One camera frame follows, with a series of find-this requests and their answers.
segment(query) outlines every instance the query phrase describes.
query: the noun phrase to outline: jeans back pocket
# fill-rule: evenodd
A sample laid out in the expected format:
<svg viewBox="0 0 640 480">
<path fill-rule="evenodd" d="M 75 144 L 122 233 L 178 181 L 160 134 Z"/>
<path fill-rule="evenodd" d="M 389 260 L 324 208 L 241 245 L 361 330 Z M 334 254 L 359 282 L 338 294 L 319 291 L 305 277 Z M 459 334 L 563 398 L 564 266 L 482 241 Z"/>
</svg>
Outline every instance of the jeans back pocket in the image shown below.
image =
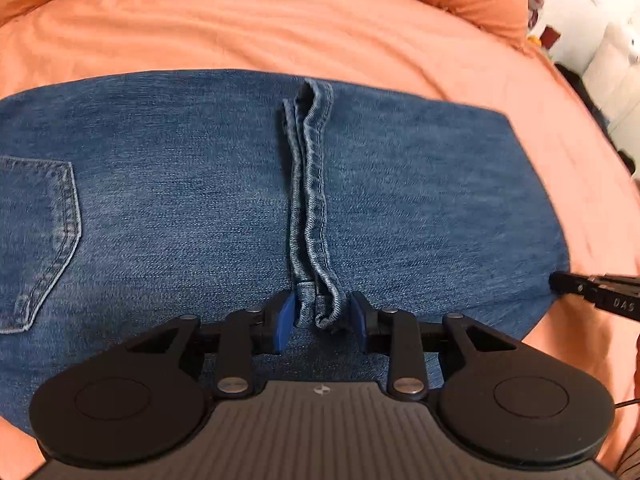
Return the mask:
<svg viewBox="0 0 640 480">
<path fill-rule="evenodd" d="M 0 155 L 0 334 L 30 329 L 80 235 L 71 163 Z"/>
</svg>

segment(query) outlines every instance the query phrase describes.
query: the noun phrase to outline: metal screw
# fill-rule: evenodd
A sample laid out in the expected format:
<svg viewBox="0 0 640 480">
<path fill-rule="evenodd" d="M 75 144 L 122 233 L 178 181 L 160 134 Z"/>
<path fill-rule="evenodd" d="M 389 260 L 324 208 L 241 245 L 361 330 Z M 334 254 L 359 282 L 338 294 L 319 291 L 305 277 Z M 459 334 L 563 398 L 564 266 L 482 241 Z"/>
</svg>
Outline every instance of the metal screw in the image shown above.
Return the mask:
<svg viewBox="0 0 640 480">
<path fill-rule="evenodd" d="M 394 381 L 394 390 L 401 394 L 418 394 L 424 389 L 424 384 L 420 379 L 413 377 L 402 377 Z"/>
<path fill-rule="evenodd" d="M 242 377 L 225 377 L 218 381 L 218 389 L 226 394 L 241 394 L 248 388 L 249 383 Z"/>
</svg>

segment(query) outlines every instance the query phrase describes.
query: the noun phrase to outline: yellow object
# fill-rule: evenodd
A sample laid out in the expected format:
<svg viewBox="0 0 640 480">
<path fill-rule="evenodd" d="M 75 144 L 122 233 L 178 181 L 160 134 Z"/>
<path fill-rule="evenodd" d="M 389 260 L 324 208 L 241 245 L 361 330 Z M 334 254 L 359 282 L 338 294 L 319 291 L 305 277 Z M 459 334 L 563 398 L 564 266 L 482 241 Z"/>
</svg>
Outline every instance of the yellow object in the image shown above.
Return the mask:
<svg viewBox="0 0 640 480">
<path fill-rule="evenodd" d="M 527 40 L 533 43 L 536 47 L 542 48 L 542 42 L 540 41 L 540 38 L 538 38 L 537 36 L 527 36 Z"/>
</svg>

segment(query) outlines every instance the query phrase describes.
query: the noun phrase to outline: folded blue jeans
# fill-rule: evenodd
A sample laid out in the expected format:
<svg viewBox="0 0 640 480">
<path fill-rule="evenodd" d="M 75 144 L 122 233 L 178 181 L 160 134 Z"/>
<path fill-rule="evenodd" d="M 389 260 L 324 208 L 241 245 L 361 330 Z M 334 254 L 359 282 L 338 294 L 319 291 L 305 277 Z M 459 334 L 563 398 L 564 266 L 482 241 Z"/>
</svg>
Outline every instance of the folded blue jeans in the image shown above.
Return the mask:
<svg viewBox="0 0 640 480">
<path fill-rule="evenodd" d="M 0 101 L 0 258 L 0 415 L 27 432 L 39 384 L 180 314 L 219 320 L 292 288 L 292 340 L 255 359 L 258 380 L 383 381 L 386 358 L 344 330 L 350 291 L 522 338 L 568 267 L 503 115 L 233 70 Z"/>
</svg>

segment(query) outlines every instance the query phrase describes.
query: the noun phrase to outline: orange blanket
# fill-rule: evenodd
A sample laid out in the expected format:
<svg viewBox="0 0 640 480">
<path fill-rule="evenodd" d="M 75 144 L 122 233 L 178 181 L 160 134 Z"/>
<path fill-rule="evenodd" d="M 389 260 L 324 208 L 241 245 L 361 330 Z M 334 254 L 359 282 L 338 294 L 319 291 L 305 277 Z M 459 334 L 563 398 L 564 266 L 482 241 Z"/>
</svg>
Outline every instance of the orange blanket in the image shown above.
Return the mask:
<svg viewBox="0 0 640 480">
<path fill-rule="evenodd" d="M 572 270 L 640 274 L 638 190 L 581 102 L 533 47 L 515 50 L 416 0 L 40 4 L 9 17 L 0 0 L 0 98 L 114 73 L 243 68 L 493 108 L 510 118 L 556 208 Z M 634 394 L 639 328 L 566 298 L 526 341 L 593 374 L 620 401 Z M 600 457 L 605 466 L 615 466 L 637 419 L 635 406 L 618 410 Z M 0 442 L 0 449 L 8 446 Z"/>
</svg>

